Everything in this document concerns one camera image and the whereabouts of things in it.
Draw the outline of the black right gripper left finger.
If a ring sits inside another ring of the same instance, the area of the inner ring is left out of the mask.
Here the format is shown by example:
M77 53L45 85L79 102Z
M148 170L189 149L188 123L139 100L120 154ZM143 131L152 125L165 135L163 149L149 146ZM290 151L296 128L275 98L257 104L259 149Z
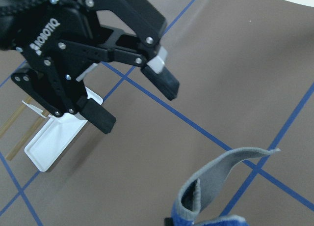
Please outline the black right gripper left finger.
M79 113L103 133L110 133L116 118L88 98L83 82L87 70L103 61L106 54L89 45L71 41L64 44L64 49L58 42L41 49L35 44L23 47L26 64L12 75L12 80L52 115Z

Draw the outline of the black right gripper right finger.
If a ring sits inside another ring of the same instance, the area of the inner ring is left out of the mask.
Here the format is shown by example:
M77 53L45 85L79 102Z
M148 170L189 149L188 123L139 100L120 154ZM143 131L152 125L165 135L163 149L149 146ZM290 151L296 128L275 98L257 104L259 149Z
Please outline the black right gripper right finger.
M164 226L173 226L173 219L171 217L165 218Z

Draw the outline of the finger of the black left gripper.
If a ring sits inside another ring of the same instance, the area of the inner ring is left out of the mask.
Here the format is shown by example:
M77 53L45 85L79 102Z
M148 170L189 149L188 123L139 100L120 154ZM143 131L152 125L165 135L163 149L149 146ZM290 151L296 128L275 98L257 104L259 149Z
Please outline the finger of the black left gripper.
M140 67L145 77L168 99L177 97L180 83L165 66L167 51L160 45L165 17L147 0L78 0L91 22L92 36L64 35L67 51L95 62L121 62ZM100 25L97 12L110 11L133 34Z

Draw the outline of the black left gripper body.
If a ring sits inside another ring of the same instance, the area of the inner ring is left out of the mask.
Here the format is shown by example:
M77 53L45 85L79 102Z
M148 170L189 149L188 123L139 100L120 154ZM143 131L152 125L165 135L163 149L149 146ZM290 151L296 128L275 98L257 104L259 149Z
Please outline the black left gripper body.
M78 0L0 0L0 48L22 52L30 44L41 49L58 42L64 49L66 34L92 36L87 22Z

